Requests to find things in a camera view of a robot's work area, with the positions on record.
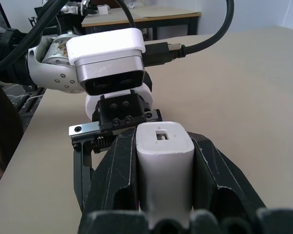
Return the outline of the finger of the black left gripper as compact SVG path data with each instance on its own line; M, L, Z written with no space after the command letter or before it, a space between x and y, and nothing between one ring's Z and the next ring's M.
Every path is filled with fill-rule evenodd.
M84 209L92 180L92 148L87 143L72 143L73 152L73 187L81 210Z

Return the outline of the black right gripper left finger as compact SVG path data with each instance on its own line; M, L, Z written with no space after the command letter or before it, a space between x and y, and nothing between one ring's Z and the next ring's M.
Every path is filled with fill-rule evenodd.
M100 162L91 180L84 213L138 210L136 129L120 133Z

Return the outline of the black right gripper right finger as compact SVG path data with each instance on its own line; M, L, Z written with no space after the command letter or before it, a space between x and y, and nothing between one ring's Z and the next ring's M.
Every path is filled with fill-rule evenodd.
M194 209L205 209L215 217L253 217L265 204L243 172L213 142L189 133L194 144Z

